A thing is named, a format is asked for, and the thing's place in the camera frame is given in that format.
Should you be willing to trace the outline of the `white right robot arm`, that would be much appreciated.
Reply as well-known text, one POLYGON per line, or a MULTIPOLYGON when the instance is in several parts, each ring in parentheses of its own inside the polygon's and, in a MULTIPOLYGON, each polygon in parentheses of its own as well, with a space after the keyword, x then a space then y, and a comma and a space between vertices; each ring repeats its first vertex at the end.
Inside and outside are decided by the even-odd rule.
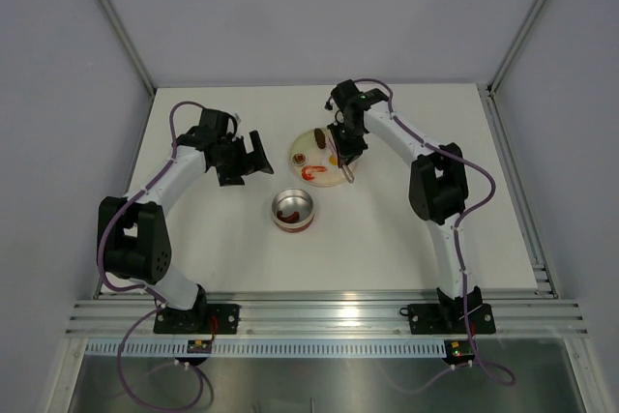
POLYGON ((345 80, 331 91, 325 107, 336 112, 326 143, 348 181, 353 180, 349 165, 368 149, 368 134, 380 138, 409 166, 409 204, 426 223, 437 259, 440 323, 449 332, 469 328, 483 297, 471 282, 463 247, 461 223, 469 190, 460 148, 440 145, 400 119, 391 90, 362 91, 355 80, 345 80))

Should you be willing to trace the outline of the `cream green round plate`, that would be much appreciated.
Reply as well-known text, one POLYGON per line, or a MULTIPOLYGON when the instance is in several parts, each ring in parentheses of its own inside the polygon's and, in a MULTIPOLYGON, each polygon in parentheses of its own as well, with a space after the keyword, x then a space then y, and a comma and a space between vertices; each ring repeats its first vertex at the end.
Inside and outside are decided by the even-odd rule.
MULTIPOLYGON (((323 132, 325 133, 326 137, 328 135, 330 135, 329 130, 327 127, 320 127, 320 129, 323 130, 323 132)), ((339 171, 338 173, 329 173, 329 172, 324 172, 324 173, 320 173, 320 174, 316 174, 315 175, 315 179, 314 180, 310 180, 310 181, 306 181, 302 178, 301 175, 301 170, 304 166, 306 165, 320 165, 320 161, 322 158, 322 155, 325 151, 329 151, 329 148, 326 146, 326 148, 324 150, 320 150, 315 143, 314 140, 314 136, 313 136, 313 130, 309 130, 306 131, 304 133, 302 133, 301 135, 299 135, 294 142, 291 144, 291 147, 289 149, 289 154, 288 154, 288 162, 289 162, 289 166, 292 169, 293 173, 302 181, 306 182, 307 184, 314 186, 314 187, 319 187, 319 188, 330 188, 330 187, 335 187, 337 185, 340 185, 342 183, 347 183, 343 176, 342 173, 339 171), (306 157, 306 162, 304 165, 295 165, 292 163, 291 158, 293 155, 295 154, 304 154, 306 157)), ((352 164, 349 165, 349 168, 353 171, 355 171, 356 168, 356 163, 353 162, 352 164)))

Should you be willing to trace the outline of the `red steel lunch box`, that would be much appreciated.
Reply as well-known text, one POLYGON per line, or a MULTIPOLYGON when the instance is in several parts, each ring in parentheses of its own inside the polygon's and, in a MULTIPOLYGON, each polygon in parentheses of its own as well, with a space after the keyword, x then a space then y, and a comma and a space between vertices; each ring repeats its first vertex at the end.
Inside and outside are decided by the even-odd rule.
POLYGON ((311 226, 315 217, 313 198, 301 189, 281 191, 272 200, 271 216, 279 229, 289 233, 302 232, 311 226), (298 211, 300 219, 295 223, 281 222, 276 218, 278 211, 283 211, 286 215, 298 211))

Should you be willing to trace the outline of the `dark red toy octopus tentacle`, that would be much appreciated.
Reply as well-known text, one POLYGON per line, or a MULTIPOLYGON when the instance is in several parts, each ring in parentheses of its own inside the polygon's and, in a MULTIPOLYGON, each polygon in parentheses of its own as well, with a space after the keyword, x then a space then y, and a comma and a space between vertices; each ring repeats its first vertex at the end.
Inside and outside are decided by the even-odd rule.
POLYGON ((289 215, 286 215, 283 211, 278 211, 276 218, 284 223, 295 223, 300 219, 300 213, 295 211, 289 215))

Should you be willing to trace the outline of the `brown toy sea cucumber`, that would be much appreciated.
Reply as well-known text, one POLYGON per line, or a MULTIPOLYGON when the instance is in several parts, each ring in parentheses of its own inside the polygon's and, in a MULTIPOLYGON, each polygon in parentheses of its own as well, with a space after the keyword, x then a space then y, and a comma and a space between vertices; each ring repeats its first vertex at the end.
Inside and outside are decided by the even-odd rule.
POLYGON ((313 130, 313 136, 316 143, 316 146, 320 150, 324 150, 327 146, 327 137, 322 129, 316 128, 313 130))

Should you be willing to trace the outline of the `pink cat paw tongs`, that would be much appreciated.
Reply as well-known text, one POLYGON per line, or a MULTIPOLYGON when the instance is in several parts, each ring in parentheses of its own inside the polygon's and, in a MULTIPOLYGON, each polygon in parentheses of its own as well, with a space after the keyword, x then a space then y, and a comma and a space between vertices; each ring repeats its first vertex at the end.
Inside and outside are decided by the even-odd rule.
POLYGON ((355 182, 355 176, 353 171, 349 168, 349 166, 347 164, 344 163, 343 158, 341 157, 341 155, 339 154, 338 148, 336 146, 335 141, 333 140, 333 138, 328 135, 327 136, 327 147, 329 148, 329 150, 331 151, 331 153, 337 157, 338 159, 338 166, 339 166, 339 171, 342 173, 342 176, 344 178, 344 180, 349 183, 349 184, 353 184, 355 182))

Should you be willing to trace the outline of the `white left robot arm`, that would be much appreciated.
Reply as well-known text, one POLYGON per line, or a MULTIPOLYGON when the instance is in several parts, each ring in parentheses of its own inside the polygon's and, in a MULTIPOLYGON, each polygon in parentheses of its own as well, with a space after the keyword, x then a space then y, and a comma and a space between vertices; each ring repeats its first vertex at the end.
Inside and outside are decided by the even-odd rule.
POLYGON ((114 292, 139 290, 153 297, 157 334, 236 331, 238 306, 209 303, 203 286, 173 265, 166 217, 209 170, 222 187, 241 186, 255 172, 273 173, 258 131, 250 133, 248 150, 238 126, 237 116, 201 107, 196 125, 170 134, 170 153, 150 181, 108 196, 99 206, 96 261, 101 280, 114 292))

